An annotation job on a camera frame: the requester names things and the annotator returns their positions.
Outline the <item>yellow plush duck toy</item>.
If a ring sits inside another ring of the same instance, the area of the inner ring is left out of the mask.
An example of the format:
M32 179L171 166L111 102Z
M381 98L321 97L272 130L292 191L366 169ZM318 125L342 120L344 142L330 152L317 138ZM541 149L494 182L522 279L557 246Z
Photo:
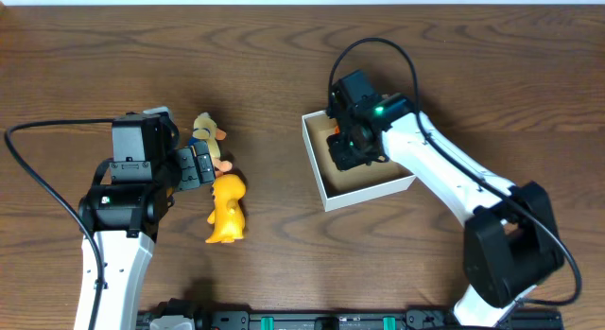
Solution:
M230 161L221 159L218 141L226 138L227 133L221 130L209 113L200 113L194 121L192 136L188 145L192 146L199 141L205 141L209 149L212 163L217 177L222 176L233 168Z

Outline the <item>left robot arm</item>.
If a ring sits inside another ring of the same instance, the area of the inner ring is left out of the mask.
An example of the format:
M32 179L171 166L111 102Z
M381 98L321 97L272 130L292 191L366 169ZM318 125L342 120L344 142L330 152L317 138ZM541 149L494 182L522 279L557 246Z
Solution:
M161 219L175 194L216 178L207 144L181 148L167 107L112 120L112 152L94 174L78 214L92 240L82 243L75 327L132 329Z

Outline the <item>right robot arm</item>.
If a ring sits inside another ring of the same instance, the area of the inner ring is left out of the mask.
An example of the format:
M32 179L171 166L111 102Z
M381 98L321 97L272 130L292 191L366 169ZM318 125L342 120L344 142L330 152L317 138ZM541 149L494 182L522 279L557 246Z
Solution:
M517 186L466 155L414 102L382 96L356 70L329 89L337 121L327 139L340 171L393 161L428 187L464 228L463 269L469 286L454 307L459 324L496 326L563 264L545 190Z

